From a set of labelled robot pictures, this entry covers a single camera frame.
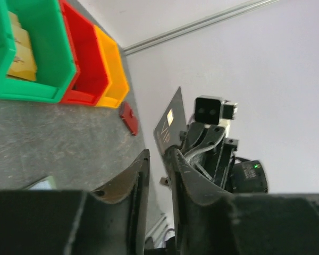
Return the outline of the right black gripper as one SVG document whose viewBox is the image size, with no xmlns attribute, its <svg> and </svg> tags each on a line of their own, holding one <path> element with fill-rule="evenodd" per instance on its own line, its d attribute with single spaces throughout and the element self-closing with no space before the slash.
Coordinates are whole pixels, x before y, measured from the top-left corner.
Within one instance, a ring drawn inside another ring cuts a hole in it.
<svg viewBox="0 0 319 255">
<path fill-rule="evenodd" d="M 193 122 L 180 131 L 181 152 L 187 162 L 209 181 L 232 193 L 231 174 L 236 161 L 238 140 L 228 138 L 221 125 Z"/>
</svg>

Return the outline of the green card holder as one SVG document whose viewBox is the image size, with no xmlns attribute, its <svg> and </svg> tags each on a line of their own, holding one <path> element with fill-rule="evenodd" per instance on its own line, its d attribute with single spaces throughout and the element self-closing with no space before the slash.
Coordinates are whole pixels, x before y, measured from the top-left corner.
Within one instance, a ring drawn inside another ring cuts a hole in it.
<svg viewBox="0 0 319 255">
<path fill-rule="evenodd" d="M 27 186 L 26 189 L 27 190 L 55 190 L 56 183 L 52 176 L 47 176 Z"/>
</svg>

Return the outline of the black credit card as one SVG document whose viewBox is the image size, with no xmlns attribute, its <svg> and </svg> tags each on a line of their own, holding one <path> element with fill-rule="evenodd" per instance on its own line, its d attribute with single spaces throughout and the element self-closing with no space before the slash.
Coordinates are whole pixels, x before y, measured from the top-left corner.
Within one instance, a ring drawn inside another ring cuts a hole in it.
<svg viewBox="0 0 319 255">
<path fill-rule="evenodd" d="M 161 157 L 169 147 L 181 147 L 181 131 L 187 131 L 187 121 L 179 87 L 154 129 L 154 139 Z"/>
</svg>

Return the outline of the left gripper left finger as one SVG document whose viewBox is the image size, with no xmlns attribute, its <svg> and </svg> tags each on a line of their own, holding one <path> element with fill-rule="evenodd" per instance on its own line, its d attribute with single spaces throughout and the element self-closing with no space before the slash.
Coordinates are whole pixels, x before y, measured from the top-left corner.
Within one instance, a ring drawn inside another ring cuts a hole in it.
<svg viewBox="0 0 319 255">
<path fill-rule="evenodd" d="M 0 190 L 0 254 L 143 254 L 150 154 L 94 191 Z"/>
</svg>

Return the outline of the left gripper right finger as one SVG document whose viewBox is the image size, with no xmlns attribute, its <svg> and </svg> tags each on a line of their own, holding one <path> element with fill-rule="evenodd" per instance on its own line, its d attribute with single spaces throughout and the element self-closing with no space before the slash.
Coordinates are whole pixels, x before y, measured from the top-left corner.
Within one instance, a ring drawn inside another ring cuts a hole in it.
<svg viewBox="0 0 319 255">
<path fill-rule="evenodd" d="M 167 152 L 178 254 L 319 254 L 319 194 L 231 194 Z"/>
</svg>

